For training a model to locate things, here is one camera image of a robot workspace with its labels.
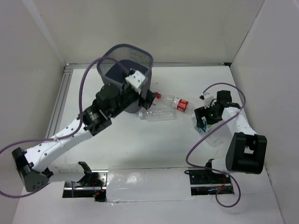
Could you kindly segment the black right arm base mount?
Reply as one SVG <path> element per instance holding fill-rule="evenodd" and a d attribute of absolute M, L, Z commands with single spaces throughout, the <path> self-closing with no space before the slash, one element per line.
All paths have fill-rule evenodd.
<path fill-rule="evenodd" d="M 188 169 L 184 173 L 189 176 L 190 185 L 222 185 L 231 184 L 231 179 L 224 174 L 214 173 L 206 169 Z"/>

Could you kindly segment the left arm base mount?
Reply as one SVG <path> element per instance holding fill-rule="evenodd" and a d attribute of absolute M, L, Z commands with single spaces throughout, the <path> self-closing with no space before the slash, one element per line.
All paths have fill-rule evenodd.
<path fill-rule="evenodd" d="M 84 175 L 76 182 L 65 181 L 62 198 L 93 198 L 96 202 L 105 202 L 108 170 L 91 170 L 83 161 L 78 165 Z"/>

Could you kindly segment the green blue label bottle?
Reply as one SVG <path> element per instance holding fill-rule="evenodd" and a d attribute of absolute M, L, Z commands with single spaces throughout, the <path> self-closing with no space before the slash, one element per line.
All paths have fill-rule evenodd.
<path fill-rule="evenodd" d="M 208 125 L 205 117 L 202 118 L 204 124 L 203 128 L 197 127 L 197 119 L 194 113 L 192 114 L 191 119 L 194 129 L 201 135 L 202 138 L 207 136 L 212 130 L 214 130 L 214 125 Z M 205 142 L 212 147 L 217 147 L 222 143 L 222 138 L 218 133 L 214 132 L 206 138 Z"/>

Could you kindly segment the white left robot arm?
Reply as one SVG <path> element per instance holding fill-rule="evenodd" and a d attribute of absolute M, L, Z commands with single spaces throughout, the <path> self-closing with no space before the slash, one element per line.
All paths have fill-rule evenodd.
<path fill-rule="evenodd" d="M 156 92 L 147 91 L 143 98 L 129 85 L 119 89 L 114 84 L 106 84 L 96 93 L 92 105 L 83 111 L 83 118 L 74 119 L 54 136 L 53 141 L 44 141 L 26 150 L 20 147 L 15 149 L 12 156 L 26 191 L 36 192 L 48 183 L 59 181 L 89 185 L 98 175 L 92 172 L 86 162 L 55 165 L 54 160 L 109 127 L 111 119 L 133 103 L 138 102 L 139 106 L 150 108 L 157 95 Z"/>

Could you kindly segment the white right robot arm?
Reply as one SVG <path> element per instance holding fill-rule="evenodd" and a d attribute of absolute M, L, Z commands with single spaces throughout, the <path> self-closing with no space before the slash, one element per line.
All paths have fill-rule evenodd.
<path fill-rule="evenodd" d="M 232 134 L 226 156 L 209 160 L 209 168 L 204 171 L 205 180 L 216 182 L 221 171 L 260 174 L 264 166 L 267 139 L 250 127 L 241 113 L 240 105 L 232 101 L 230 91 L 218 91 L 215 98 L 203 93 L 200 99 L 204 105 L 194 110 L 192 119 L 202 137 L 211 146 L 218 146 L 220 140 L 215 135 L 217 124 L 226 124 Z"/>

